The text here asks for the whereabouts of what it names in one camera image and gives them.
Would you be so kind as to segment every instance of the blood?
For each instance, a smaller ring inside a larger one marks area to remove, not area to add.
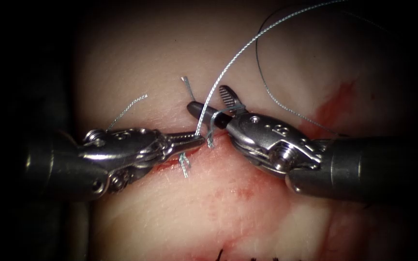
[[[165,176],[165,181],[169,179],[172,186],[186,191],[180,200],[184,207],[177,207],[188,218],[186,222],[205,224],[186,247],[169,249],[159,256],[151,254],[149,260],[161,260],[165,256],[167,260],[214,261],[220,249],[223,249],[221,261],[250,260],[253,257],[250,251],[242,251],[244,244],[274,234],[295,208],[297,197],[284,181],[250,164],[232,146],[226,131],[214,136],[214,144],[214,149],[203,145],[188,153],[192,164],[189,179],[183,178],[178,161],[174,160],[153,170],[142,181],[156,189]]]
[[[353,101],[356,92],[354,90],[355,80],[343,82],[338,90],[331,94],[328,99],[320,105],[314,114],[308,116],[309,119],[334,130],[336,124],[344,120],[344,118],[353,111]],[[333,133],[317,126],[307,120],[302,120],[298,127],[310,139],[330,138]]]

